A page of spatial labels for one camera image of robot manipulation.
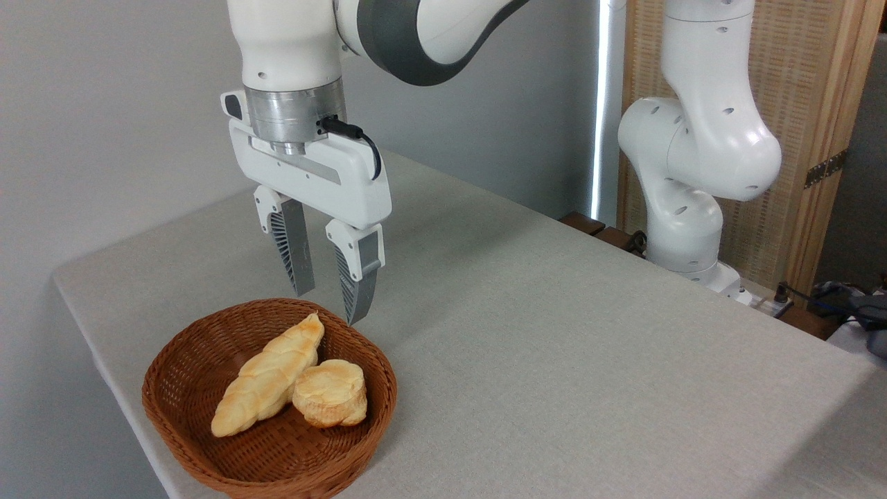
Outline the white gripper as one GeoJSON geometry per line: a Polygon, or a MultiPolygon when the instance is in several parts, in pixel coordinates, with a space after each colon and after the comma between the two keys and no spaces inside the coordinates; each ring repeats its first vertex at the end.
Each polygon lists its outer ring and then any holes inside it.
{"type": "Polygon", "coordinates": [[[302,202],[336,218],[327,224],[326,235],[335,246],[346,322],[364,319],[378,270],[385,265],[383,228],[377,223],[391,213],[387,174],[375,171],[371,146],[326,134],[305,144],[303,152],[283,154],[254,136],[244,91],[222,94],[221,103],[230,116],[237,162],[248,179],[260,184],[253,194],[260,225],[272,237],[295,294],[315,287],[302,202]]]}

